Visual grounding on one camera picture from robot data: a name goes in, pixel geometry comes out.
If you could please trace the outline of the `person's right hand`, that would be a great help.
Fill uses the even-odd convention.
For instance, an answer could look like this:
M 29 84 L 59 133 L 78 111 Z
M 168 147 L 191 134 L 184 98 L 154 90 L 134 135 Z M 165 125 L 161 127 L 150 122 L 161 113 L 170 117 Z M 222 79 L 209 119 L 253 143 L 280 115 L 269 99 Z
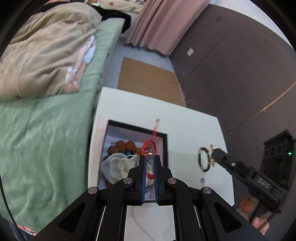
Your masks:
M 245 198 L 241 201 L 240 207 L 237 210 L 247 221 L 249 221 L 254 228 L 259 230 L 262 235 L 265 235 L 269 229 L 269 222 L 266 218 L 255 216 L 252 220 L 249 219 L 249 214 L 253 209 L 251 199 Z

